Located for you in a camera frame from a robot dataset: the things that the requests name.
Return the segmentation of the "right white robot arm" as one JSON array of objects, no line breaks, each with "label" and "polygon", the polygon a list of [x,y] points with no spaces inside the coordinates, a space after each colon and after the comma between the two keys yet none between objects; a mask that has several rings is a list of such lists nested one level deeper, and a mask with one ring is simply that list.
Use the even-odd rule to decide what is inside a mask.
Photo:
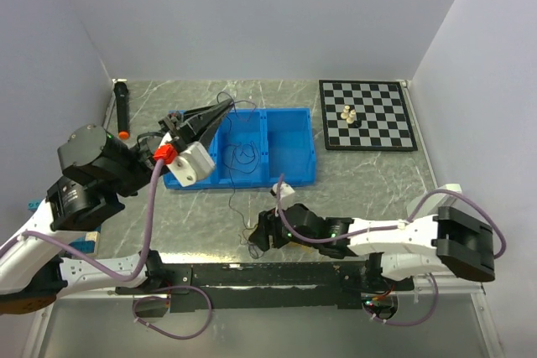
[{"label": "right white robot arm", "polygon": [[435,272],[480,283],[495,278],[492,227],[450,206],[406,222],[322,218],[295,204],[282,214],[261,212],[248,240],[263,252],[293,242],[335,259],[367,256],[374,264],[366,279],[379,290]]}]

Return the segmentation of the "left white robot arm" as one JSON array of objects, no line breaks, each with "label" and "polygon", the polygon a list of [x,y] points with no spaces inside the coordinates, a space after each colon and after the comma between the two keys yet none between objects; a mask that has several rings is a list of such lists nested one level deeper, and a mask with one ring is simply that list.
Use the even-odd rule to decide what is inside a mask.
[{"label": "left white robot arm", "polygon": [[[154,293],[172,274],[150,247],[159,178],[173,174],[184,187],[208,178],[209,153],[233,100],[171,113],[159,123],[159,143],[128,146],[104,127],[80,127],[58,150],[61,177],[28,221],[1,248],[1,311],[29,314],[58,298],[99,288]],[[124,199],[149,193],[143,245],[124,258],[98,261],[73,241],[124,209]]]}]

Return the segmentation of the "blue three-compartment bin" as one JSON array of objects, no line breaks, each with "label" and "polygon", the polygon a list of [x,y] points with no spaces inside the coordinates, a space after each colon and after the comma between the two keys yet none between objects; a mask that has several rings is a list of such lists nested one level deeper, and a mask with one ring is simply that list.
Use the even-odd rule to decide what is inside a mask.
[{"label": "blue three-compartment bin", "polygon": [[208,153],[215,170],[188,190],[269,188],[281,174],[292,186],[315,183],[316,154],[307,108],[232,110]]}]

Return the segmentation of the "black marker orange cap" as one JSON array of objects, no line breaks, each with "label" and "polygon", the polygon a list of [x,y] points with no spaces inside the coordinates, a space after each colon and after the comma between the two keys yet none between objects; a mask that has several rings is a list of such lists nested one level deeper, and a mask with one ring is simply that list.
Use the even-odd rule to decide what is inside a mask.
[{"label": "black marker orange cap", "polygon": [[113,92],[116,97],[117,131],[118,137],[128,140],[129,128],[129,91],[125,81],[116,81]]}]

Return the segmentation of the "cream chess piece right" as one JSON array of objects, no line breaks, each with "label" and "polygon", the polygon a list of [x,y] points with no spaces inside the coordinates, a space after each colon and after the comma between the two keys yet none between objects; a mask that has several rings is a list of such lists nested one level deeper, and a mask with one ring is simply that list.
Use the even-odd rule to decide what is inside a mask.
[{"label": "cream chess piece right", "polygon": [[356,111],[350,110],[346,119],[347,124],[352,125],[356,120],[357,120]]}]

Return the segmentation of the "cream chess piece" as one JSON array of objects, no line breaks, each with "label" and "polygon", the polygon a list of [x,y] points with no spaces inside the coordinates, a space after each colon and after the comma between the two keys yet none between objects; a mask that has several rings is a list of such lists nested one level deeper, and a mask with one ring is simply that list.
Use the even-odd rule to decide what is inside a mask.
[{"label": "cream chess piece", "polygon": [[341,119],[347,120],[349,117],[349,112],[350,112],[350,107],[348,105],[345,105],[341,113]]},{"label": "cream chess piece", "polygon": [[357,120],[356,111],[350,110],[346,119],[347,124],[352,125],[356,120]]}]

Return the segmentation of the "cream chess piece left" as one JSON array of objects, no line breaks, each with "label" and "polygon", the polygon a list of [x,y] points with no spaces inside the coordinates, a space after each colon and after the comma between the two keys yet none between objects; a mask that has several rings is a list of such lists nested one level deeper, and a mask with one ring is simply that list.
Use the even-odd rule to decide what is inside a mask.
[{"label": "cream chess piece left", "polygon": [[347,120],[349,117],[349,112],[350,112],[350,107],[348,105],[345,105],[341,113],[341,119]]}]

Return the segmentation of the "blue white brick stack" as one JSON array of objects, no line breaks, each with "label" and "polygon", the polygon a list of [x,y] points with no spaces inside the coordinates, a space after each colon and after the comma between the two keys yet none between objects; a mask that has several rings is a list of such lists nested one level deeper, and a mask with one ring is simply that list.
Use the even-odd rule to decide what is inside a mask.
[{"label": "blue white brick stack", "polygon": [[[34,213],[42,202],[43,200],[31,200],[28,202],[27,208],[30,212]],[[94,231],[86,232],[83,236],[75,239],[70,246],[90,257],[96,255],[100,241],[101,229],[102,228],[98,226]]]}]

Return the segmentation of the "black and white chessboard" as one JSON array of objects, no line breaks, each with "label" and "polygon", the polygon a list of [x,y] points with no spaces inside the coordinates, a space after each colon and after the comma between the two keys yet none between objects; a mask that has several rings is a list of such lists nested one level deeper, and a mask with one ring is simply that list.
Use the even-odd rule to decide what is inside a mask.
[{"label": "black and white chessboard", "polygon": [[[324,144],[327,150],[413,152],[418,149],[403,87],[397,81],[320,80]],[[341,119],[356,111],[359,128]]]}]

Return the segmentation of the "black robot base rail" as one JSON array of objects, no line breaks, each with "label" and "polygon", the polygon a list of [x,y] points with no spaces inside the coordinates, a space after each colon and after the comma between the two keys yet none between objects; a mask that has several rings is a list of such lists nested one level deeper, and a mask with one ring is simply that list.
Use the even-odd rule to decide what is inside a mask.
[{"label": "black robot base rail", "polygon": [[411,278],[399,282],[388,280],[373,263],[339,261],[164,263],[143,285],[117,287],[115,293],[165,294],[164,287],[185,285],[204,291],[214,309],[320,306],[360,309],[362,298],[367,295],[414,290]]}]

